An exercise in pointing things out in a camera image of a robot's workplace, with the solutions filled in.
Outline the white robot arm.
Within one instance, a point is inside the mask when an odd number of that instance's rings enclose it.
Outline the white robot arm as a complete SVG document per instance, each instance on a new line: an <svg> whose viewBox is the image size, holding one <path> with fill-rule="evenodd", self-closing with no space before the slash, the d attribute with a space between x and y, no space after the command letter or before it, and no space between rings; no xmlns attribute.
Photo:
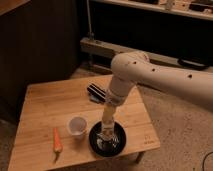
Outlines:
<svg viewBox="0 0 213 171"><path fill-rule="evenodd" d="M113 115L136 84L146 84L213 112L213 73L153 64L142 51L117 54L106 91L102 124L113 128Z"/></svg>

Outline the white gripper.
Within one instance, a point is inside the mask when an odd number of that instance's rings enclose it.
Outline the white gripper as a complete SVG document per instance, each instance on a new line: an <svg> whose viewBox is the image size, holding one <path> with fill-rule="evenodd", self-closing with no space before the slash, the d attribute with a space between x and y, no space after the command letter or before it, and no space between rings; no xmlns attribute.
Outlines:
<svg viewBox="0 0 213 171"><path fill-rule="evenodd" d="M119 106L121 106L123 102L118 99L107 97L104 110L102 115L102 128L103 129L113 129L114 128L114 114Z"/></svg>

